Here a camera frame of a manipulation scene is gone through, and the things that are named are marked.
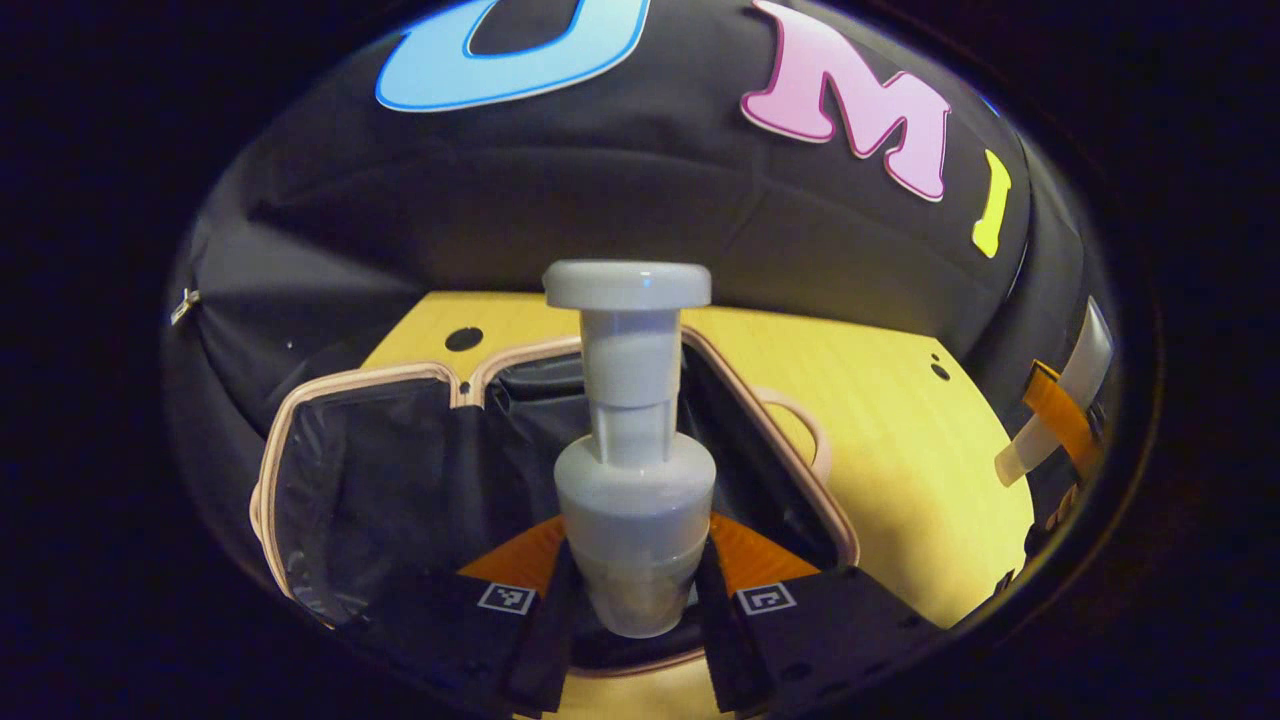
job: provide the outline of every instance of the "blue letter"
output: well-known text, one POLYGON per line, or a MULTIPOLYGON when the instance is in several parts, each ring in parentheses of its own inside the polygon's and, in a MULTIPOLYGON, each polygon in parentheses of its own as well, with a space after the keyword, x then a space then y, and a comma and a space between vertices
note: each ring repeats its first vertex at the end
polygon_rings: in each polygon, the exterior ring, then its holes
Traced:
POLYGON ((541 47, 475 55, 471 37, 498 0, 472 0, 408 28, 378 77, 378 101, 440 113, 550 92, 607 72, 640 41, 649 0, 579 0, 564 35, 541 47))

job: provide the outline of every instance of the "pink letter m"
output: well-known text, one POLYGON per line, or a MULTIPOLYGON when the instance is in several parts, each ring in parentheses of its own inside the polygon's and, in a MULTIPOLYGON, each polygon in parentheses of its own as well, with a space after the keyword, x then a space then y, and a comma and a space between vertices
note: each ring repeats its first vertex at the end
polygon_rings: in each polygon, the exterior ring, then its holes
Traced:
POLYGON ((906 72, 881 85, 858 50, 829 26, 767 0, 754 4, 778 23, 778 55, 768 90, 742 96, 746 118, 787 137, 827 142, 836 135, 822 110, 829 79, 854 155, 870 158, 902 123, 902 142, 884 152, 884 169, 920 197, 942 200, 951 105, 906 72))

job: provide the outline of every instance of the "white plastic part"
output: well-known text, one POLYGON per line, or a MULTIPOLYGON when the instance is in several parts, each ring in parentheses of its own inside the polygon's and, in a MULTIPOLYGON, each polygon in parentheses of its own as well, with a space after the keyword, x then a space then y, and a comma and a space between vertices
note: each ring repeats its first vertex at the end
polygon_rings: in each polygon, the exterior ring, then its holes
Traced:
POLYGON ((676 432, 680 310, 710 273, 675 263, 561 260, 547 302, 581 310, 591 434, 556 460, 570 550, 600 623, 627 638, 680 623, 710 527, 716 461, 676 432))
MULTIPOLYGON (((1088 307, 1084 313, 1084 327, 1075 341, 1071 356, 1066 360, 1066 368, 1057 379, 1057 384, 1071 396, 1082 409, 1093 404, 1093 398, 1102 387, 1107 368, 1111 365, 1114 343, 1111 329, 1107 328, 1102 311, 1097 302, 1089 297, 1088 307)), ((1044 427, 1039 418, 1032 418, 1018 430, 1005 450, 996 456, 996 477, 1001 484, 1009 487, 1018 478, 1032 471, 1043 462, 1050 454, 1057 450, 1057 437, 1044 427)))

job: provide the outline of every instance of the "black mesh lining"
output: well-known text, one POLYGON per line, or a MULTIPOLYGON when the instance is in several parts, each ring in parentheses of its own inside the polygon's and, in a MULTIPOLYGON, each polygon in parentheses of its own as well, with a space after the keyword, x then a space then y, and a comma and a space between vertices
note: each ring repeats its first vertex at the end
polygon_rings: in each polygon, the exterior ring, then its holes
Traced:
MULTIPOLYGON (((294 413, 280 461, 276 543, 294 596, 342 625, 397 571, 456 571, 559 512, 553 468, 590 432, 577 354, 507 368, 485 407, 449 410, 448 386, 410 380, 337 393, 294 413)), ((717 464, 714 509, 818 568, 837 548, 781 460, 710 365, 686 347, 678 429, 717 464)), ((618 669, 700 646, 696 605, 643 641, 584 612, 572 660, 618 669)))

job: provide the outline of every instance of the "pump top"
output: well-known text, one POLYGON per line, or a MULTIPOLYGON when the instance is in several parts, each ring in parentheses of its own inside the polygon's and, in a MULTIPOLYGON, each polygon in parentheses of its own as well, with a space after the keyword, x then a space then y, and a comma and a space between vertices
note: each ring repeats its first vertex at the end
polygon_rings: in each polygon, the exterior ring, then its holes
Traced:
POLYGON ((710 519, 716 462, 676 432, 680 310, 710 302, 700 265, 561 260, 547 302, 581 310, 591 434, 556 461, 570 548, 609 630, 673 628, 710 519))

